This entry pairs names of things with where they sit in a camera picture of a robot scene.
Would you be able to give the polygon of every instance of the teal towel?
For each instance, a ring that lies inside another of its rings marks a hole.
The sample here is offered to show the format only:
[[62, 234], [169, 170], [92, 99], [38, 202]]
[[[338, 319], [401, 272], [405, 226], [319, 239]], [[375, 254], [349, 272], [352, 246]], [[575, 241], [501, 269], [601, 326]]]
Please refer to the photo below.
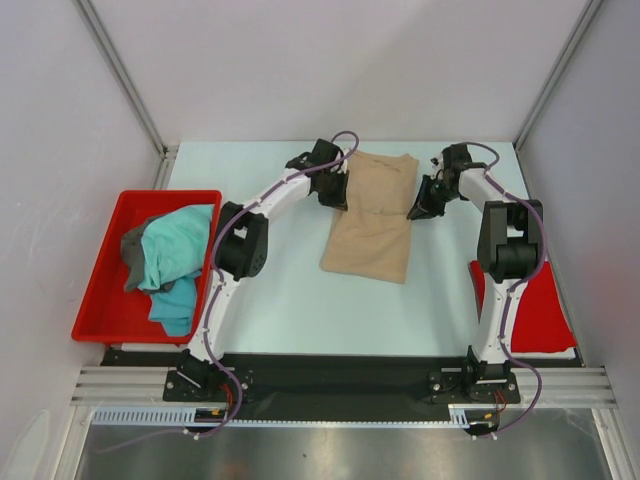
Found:
[[144, 279], [140, 290], [158, 290], [202, 268], [212, 214], [213, 205], [190, 205], [147, 226], [141, 239]]
[[194, 277], [200, 272], [176, 280], [168, 292], [151, 294], [149, 320], [160, 322], [169, 337], [184, 337], [191, 332], [193, 311], [196, 306], [196, 282]]

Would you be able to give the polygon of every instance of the white table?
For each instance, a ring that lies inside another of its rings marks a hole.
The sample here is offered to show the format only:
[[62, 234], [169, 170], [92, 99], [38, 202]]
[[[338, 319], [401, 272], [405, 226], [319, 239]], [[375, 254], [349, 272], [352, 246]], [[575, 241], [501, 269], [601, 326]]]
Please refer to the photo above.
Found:
[[[169, 189], [217, 189], [242, 203], [280, 178], [285, 163], [314, 142], [185, 142]], [[429, 160], [451, 142], [362, 142], [383, 155]], [[494, 177], [516, 195], [526, 189], [510, 143], [490, 143], [502, 160]], [[470, 147], [475, 161], [492, 155]], [[478, 326], [468, 264], [475, 259], [481, 214], [453, 201], [442, 218], [413, 223], [407, 283], [396, 285], [324, 272], [319, 263], [333, 210], [315, 195], [270, 226], [269, 256], [248, 286], [230, 328], [227, 352], [343, 355], [465, 355]]]

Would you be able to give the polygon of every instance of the brown fabric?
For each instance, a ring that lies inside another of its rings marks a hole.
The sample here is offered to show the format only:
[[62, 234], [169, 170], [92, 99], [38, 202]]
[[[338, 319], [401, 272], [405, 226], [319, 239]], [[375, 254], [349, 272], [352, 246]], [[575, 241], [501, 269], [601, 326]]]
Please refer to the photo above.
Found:
[[405, 283], [418, 160], [356, 151], [348, 170], [349, 210], [334, 216], [323, 270]]

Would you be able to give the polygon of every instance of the white wall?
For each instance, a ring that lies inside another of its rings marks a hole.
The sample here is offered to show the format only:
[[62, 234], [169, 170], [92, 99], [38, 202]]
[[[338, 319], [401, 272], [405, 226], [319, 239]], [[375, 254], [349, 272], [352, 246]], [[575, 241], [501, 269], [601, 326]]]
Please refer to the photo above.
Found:
[[591, 365], [640, 445], [640, 3], [603, 11], [522, 152]]
[[157, 159], [71, 1], [0, 2], [0, 45], [0, 472], [48, 409], [42, 474], [99, 353], [70, 333], [111, 210]]
[[586, 0], [95, 0], [160, 133], [512, 141]]

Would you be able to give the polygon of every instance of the red plastic container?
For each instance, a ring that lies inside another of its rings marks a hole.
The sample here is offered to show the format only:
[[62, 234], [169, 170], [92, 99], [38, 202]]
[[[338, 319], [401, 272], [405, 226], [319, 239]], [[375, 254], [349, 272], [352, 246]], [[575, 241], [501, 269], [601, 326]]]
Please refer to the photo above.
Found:
[[188, 342], [197, 327], [207, 297], [211, 269], [203, 268], [196, 278], [198, 299], [191, 333], [186, 337], [168, 337], [162, 325], [149, 320], [151, 298], [138, 290], [125, 293], [129, 276], [120, 259], [120, 239], [147, 218], [173, 212], [188, 205], [214, 205], [209, 246], [204, 260], [210, 265], [214, 234], [220, 217], [222, 195], [217, 190], [129, 190], [116, 203], [93, 267], [89, 285], [80, 306], [71, 337], [79, 342], [174, 343]]

